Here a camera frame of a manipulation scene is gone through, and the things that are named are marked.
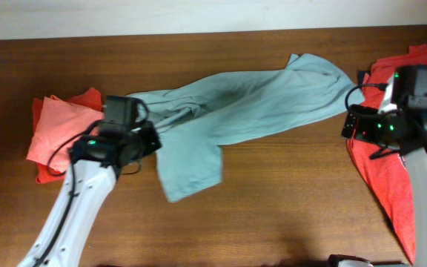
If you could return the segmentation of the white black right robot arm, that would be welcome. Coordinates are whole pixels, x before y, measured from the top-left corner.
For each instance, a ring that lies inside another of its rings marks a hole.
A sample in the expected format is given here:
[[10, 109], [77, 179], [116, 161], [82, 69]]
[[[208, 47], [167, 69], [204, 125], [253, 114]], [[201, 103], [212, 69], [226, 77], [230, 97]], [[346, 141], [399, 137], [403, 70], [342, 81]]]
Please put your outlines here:
[[347, 105], [347, 111], [365, 133], [371, 135], [377, 150], [370, 160], [401, 156], [411, 182], [415, 223], [414, 266], [427, 266], [427, 109], [392, 106], [376, 110]]

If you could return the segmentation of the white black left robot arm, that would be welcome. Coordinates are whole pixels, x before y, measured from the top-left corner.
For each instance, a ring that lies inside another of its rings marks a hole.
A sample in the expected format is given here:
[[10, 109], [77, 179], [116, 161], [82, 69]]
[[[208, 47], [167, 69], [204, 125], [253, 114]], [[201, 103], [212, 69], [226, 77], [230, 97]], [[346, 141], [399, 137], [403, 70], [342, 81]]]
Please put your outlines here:
[[20, 266], [77, 266], [99, 209], [126, 165], [161, 148], [151, 121], [132, 126], [96, 121], [69, 149], [63, 186]]

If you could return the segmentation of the light blue t-shirt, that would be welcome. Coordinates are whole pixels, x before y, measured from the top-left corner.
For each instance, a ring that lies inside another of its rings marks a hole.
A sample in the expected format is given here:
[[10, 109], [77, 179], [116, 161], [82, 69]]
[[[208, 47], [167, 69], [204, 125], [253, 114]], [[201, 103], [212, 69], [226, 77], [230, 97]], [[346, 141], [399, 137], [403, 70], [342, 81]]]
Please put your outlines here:
[[328, 60], [291, 55], [281, 70], [218, 73], [169, 90], [135, 93], [149, 108], [162, 147], [157, 172], [168, 202], [222, 181], [223, 145], [277, 134], [364, 102]]

